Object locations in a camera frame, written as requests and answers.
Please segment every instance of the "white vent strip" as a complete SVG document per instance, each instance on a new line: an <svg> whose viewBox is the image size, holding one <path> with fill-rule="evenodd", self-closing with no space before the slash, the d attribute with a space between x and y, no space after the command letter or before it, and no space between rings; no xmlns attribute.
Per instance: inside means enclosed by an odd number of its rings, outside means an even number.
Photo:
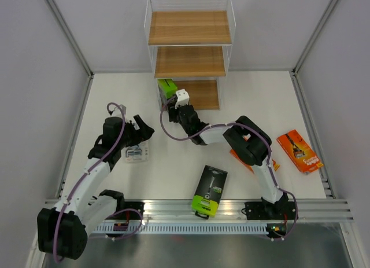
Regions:
<svg viewBox="0 0 370 268"><path fill-rule="evenodd" d="M94 231L94 234L122 234L121 231L113 230L114 222L104 222ZM138 223L128 226L126 233L133 232ZM266 223L224 223L222 225L198 224L198 223L149 223L142 226L139 233L142 234L267 234Z"/></svg>

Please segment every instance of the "orange box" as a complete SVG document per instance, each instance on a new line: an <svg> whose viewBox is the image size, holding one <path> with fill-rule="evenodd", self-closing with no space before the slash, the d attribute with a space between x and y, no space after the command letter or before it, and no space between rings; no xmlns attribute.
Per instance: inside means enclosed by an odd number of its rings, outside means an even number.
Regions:
<svg viewBox="0 0 370 268"><path fill-rule="evenodd" d="M300 172L309 174L324 165L296 130L281 135L277 141Z"/></svg>
<svg viewBox="0 0 370 268"><path fill-rule="evenodd" d="M238 155L236 155L233 149L230 150L230 154L233 155L233 157L237 158L244 166L248 168L248 170L250 170L254 174L252 167L250 165L247 165L243 161L241 161L241 159L238 157ZM280 167L280 165L277 164L277 162L274 159L271 159L271 160L272 160L273 169L276 171Z"/></svg>

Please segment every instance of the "white wall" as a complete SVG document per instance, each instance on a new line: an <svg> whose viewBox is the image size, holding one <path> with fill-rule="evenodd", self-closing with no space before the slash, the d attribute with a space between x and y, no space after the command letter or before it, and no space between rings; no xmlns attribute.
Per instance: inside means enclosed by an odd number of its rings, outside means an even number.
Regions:
<svg viewBox="0 0 370 268"><path fill-rule="evenodd" d="M147 0L55 0L93 71L150 71ZM230 68L292 69L330 0L232 0Z"/></svg>
<svg viewBox="0 0 370 268"><path fill-rule="evenodd" d="M0 267L24 267L87 75L44 0L0 0Z"/></svg>
<svg viewBox="0 0 370 268"><path fill-rule="evenodd" d="M299 72L338 196L370 254L370 0L341 0Z"/></svg>

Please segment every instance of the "gray floor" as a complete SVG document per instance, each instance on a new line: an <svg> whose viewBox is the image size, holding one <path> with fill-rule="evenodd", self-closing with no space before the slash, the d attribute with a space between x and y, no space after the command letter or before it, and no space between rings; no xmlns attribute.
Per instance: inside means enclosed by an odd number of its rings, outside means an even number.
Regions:
<svg viewBox="0 0 370 268"><path fill-rule="evenodd" d="M245 235L141 234L116 243L93 239L78 260L57 265L48 255L43 268L352 267L339 232L335 226L298 225L282 243Z"/></svg>

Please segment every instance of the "white table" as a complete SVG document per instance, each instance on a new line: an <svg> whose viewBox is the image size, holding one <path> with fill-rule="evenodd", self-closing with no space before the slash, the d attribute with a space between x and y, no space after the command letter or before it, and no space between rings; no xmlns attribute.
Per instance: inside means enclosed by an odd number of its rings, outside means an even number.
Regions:
<svg viewBox="0 0 370 268"><path fill-rule="evenodd" d="M292 129L309 141L289 73L229 72L219 88L221 109L198 111L199 118L207 123L228 123L240 115L248 116L272 139L272 157L281 165L276 173L280 186L298 199L324 199L319 172L301 174L276 142L278 136ZM149 141L150 159L141 163L120 159L96 194L112 189L123 192L126 199L191 199L204 165L210 165L228 171L223 199L261 197L255 176L229 154L228 144L196 146L191 141L174 141L162 132L151 73L95 74L64 192L69 192L81 176L88 152L108 117L106 104L112 101L124 104L127 116L139 114L156 132ZM168 122L166 113L164 120L174 136L186 136L179 124Z"/></svg>

